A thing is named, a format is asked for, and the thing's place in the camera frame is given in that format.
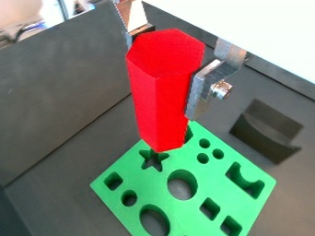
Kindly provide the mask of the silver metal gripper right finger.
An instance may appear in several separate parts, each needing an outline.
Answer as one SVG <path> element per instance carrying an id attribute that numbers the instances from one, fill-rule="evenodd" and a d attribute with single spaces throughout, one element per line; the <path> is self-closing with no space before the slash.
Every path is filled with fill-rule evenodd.
<path id="1" fill-rule="evenodd" d="M 184 112 L 191 121 L 204 113 L 212 98 L 224 100 L 228 97 L 232 86 L 227 78 L 240 70 L 246 55 L 243 48 L 223 39 L 216 40 L 214 59 L 192 76 Z"/>

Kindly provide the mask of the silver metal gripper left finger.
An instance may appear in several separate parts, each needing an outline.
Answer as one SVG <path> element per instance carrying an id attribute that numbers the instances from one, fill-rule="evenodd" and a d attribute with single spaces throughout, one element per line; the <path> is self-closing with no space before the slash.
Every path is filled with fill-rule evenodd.
<path id="1" fill-rule="evenodd" d="M 121 20 L 127 47 L 131 47 L 136 37 L 155 31 L 149 24 L 141 0 L 113 0 L 113 5 Z"/>

